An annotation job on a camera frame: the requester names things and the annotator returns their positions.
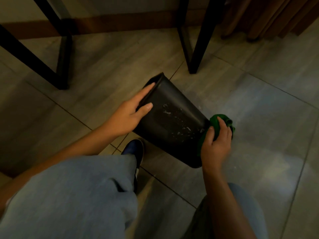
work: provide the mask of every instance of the green rag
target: green rag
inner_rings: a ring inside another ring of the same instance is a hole
[[[224,122],[226,123],[226,126],[230,127],[230,129],[232,130],[232,133],[233,133],[232,134],[232,139],[233,139],[233,135],[234,135],[234,132],[235,132],[235,127],[233,127],[233,121],[230,120],[228,118],[228,116],[226,116],[224,114],[216,114],[216,115],[212,116],[209,119],[209,122],[211,123],[211,126],[214,127],[214,131],[215,131],[215,135],[214,135],[213,141],[215,141],[218,138],[219,131],[220,131],[219,121],[218,121],[217,117],[220,117],[222,120],[224,120]],[[201,136],[201,138],[199,139],[199,141],[197,143],[197,156],[199,156],[199,157],[200,157],[200,151],[202,149],[202,144],[203,144],[203,142],[205,140],[207,131],[208,131],[208,128],[203,133],[203,135]]]

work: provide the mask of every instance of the sneaker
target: sneaker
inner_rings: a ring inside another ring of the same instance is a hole
[[[144,157],[144,143],[140,139],[133,139],[125,146],[121,154],[133,154],[136,158],[136,169],[134,178],[134,192],[136,193],[138,170]]]

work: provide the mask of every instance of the white wall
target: white wall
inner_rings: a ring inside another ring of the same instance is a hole
[[[205,8],[209,0],[190,0],[189,9]],[[60,17],[176,10],[179,0],[49,0]],[[33,0],[0,0],[0,23],[46,20]]]

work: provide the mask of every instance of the jeans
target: jeans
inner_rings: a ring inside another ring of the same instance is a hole
[[[0,222],[0,238],[125,238],[138,213],[135,168],[133,155],[110,155],[73,158],[46,169],[11,198]],[[239,186],[229,187],[257,238],[267,238],[257,202]],[[211,236],[205,201],[184,238]]]

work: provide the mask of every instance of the fingernail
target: fingernail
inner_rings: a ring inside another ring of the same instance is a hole
[[[146,104],[146,108],[147,108],[148,110],[152,109],[152,107],[153,107],[152,102],[151,102],[151,103],[149,103],[149,104]]]

